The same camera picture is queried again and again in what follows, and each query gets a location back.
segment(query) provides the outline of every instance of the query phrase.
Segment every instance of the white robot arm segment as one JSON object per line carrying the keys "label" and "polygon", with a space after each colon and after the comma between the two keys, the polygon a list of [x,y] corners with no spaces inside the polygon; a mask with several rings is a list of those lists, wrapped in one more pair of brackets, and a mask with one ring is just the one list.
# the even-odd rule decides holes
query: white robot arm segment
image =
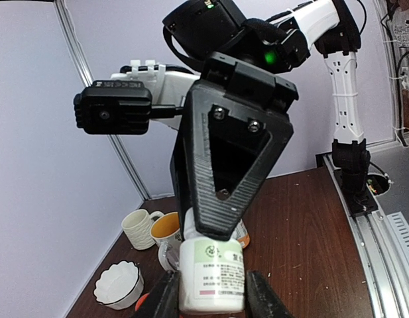
{"label": "white robot arm segment", "polygon": [[289,9],[289,11],[289,15],[285,15],[271,23],[279,25],[293,17],[306,37],[309,50],[322,35],[339,23],[337,9],[332,0],[318,0],[305,4],[298,10]]}
{"label": "white robot arm segment", "polygon": [[341,144],[353,141],[360,144],[364,134],[357,112],[356,53],[330,54],[325,59],[325,64],[333,85],[336,115],[334,139]]}

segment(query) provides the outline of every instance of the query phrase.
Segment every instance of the green led light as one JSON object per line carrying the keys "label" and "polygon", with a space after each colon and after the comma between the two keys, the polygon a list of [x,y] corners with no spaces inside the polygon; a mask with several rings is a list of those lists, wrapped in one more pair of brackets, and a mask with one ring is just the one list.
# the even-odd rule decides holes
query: green led light
{"label": "green led light", "polygon": [[265,58],[265,60],[266,60],[266,63],[269,64],[269,65],[275,64],[276,61],[278,60],[278,56],[277,56],[276,53],[273,52],[273,51],[267,52],[267,53],[264,55],[264,58]]}

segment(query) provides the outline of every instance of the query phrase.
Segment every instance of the white cable clip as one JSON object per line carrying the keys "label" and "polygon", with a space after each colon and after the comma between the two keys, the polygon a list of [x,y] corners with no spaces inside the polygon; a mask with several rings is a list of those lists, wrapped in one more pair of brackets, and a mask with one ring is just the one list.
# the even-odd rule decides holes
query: white cable clip
{"label": "white cable clip", "polygon": [[139,77],[139,66],[141,66],[141,60],[131,60],[131,77],[137,80]]}
{"label": "white cable clip", "polygon": [[398,133],[397,133],[398,131],[404,131],[405,129],[409,130],[409,128],[407,128],[407,127],[396,128],[396,127],[393,126],[393,129],[394,129],[394,134],[396,135],[397,140],[402,144],[402,146],[405,147],[405,148],[409,148],[409,145],[405,146],[406,144],[404,144],[401,141],[401,139],[399,138]]}
{"label": "white cable clip", "polygon": [[359,96],[358,93],[353,93],[353,94],[332,94],[334,97],[356,97]]}
{"label": "white cable clip", "polygon": [[157,105],[162,94],[163,85],[164,85],[164,77],[166,75],[166,65],[159,64],[158,65],[158,72],[156,76],[156,85],[154,87],[154,91],[152,93],[152,104]]}
{"label": "white cable clip", "polygon": [[147,77],[149,79],[154,77],[154,67],[156,65],[156,60],[145,61],[145,66],[147,67]]}

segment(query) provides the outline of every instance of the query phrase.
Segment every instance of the black camera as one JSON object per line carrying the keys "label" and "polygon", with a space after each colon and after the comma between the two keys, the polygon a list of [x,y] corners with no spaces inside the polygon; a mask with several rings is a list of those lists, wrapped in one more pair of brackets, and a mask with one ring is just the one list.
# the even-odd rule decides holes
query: black camera
{"label": "black camera", "polygon": [[78,128],[88,134],[145,134],[151,108],[140,81],[95,81],[74,98]]}
{"label": "black camera", "polygon": [[[213,52],[273,74],[289,72],[310,56],[306,37],[294,19],[281,25],[246,19],[232,0],[189,0],[172,11],[163,24],[171,51],[197,72]],[[172,37],[188,56],[177,51]]]}

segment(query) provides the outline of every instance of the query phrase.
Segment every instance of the white medicine bottle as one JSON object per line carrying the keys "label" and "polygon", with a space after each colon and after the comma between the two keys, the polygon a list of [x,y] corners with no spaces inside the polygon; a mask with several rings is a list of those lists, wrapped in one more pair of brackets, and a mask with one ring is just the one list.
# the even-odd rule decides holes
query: white medicine bottle
{"label": "white medicine bottle", "polygon": [[213,240],[197,232],[189,209],[180,247],[179,309],[189,315],[238,313],[245,306],[241,244]]}

